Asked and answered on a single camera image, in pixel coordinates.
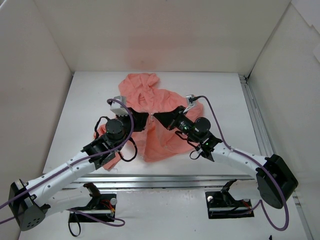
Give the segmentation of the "salmon pink zip jacket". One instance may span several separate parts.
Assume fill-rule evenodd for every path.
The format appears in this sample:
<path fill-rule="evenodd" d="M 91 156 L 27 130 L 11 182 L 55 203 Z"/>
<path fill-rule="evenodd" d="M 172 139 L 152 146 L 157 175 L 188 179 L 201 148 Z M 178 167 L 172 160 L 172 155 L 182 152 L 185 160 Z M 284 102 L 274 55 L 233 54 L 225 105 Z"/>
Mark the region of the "salmon pink zip jacket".
<path fill-rule="evenodd" d="M 117 74 L 106 82 L 112 84 L 111 90 L 114 96 L 126 97 L 128 107 L 137 112 L 149 113 L 145 130 L 132 134 L 137 149 L 128 142 L 122 151 L 116 154 L 115 159 L 104 166 L 106 170 L 115 168 L 124 159 L 133 156 L 136 156 L 133 163 L 155 165 L 171 157 L 188 154 L 192 150 L 192 147 L 180 139 L 173 130 L 165 129 L 153 114 L 169 112 L 178 106 L 186 107 L 187 95 L 201 95 L 196 82 L 166 73 Z"/>

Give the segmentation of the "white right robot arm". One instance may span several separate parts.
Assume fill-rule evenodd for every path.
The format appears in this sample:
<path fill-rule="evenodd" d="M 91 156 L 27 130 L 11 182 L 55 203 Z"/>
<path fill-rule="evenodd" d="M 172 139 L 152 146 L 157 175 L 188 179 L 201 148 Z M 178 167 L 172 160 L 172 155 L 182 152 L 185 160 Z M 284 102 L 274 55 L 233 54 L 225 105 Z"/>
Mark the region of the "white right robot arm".
<path fill-rule="evenodd" d="M 240 198 L 262 199 L 269 206 L 281 209 L 298 187 L 298 180 L 282 157 L 273 154 L 270 157 L 244 152 L 228 147 L 211 131 L 211 123 L 205 117 L 189 119 L 183 106 L 170 112 L 153 114 L 167 130 L 175 130 L 186 136 L 186 140 L 195 143 L 195 150 L 205 159 L 228 165 L 253 178 L 251 183 L 235 183 L 227 186 L 221 193 L 221 200 L 227 206 L 233 206 Z"/>

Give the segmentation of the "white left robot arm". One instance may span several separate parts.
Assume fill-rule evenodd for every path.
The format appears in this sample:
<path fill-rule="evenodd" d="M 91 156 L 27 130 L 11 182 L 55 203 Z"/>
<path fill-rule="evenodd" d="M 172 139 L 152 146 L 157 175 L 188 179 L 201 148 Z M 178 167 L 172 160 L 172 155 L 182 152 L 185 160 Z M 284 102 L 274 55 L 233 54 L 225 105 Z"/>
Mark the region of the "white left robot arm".
<path fill-rule="evenodd" d="M 133 142 L 132 134 L 145 129 L 149 114 L 128 109 L 127 115 L 108 119 L 106 132 L 66 163 L 27 182 L 18 179 L 10 185 L 8 206 L 22 232 L 39 225 L 46 217 L 73 208 L 96 209 L 100 192 L 93 183 L 85 183 L 74 190 L 63 188 L 82 176 L 110 163 L 116 157 L 124 160 L 121 149 Z"/>

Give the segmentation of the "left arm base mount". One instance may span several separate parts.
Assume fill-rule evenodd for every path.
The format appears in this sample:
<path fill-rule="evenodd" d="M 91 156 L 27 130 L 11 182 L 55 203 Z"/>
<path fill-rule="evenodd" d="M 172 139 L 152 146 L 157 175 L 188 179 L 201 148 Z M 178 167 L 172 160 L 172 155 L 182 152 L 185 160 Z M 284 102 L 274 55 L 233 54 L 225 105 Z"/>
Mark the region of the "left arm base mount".
<path fill-rule="evenodd" d="M 93 183 L 83 185 L 89 190 L 91 200 L 86 206 L 74 209 L 104 222 L 113 223 L 116 216 L 117 194 L 114 192 L 101 193 Z M 95 221 L 79 213 L 70 212 L 68 218 L 68 229 L 73 237 L 81 234 L 81 223 L 94 223 Z"/>

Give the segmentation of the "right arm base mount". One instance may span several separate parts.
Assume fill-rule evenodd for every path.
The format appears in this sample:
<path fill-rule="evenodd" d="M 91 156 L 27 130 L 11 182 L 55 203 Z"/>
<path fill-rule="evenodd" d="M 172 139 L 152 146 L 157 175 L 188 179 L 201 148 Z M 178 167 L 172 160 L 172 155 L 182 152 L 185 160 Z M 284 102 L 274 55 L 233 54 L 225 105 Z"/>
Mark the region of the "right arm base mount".
<path fill-rule="evenodd" d="M 231 186 L 236 181 L 236 179 L 228 181 L 221 190 L 205 192 L 207 215 L 210 220 L 253 218 L 255 216 L 250 200 L 236 200 L 229 193 Z"/>

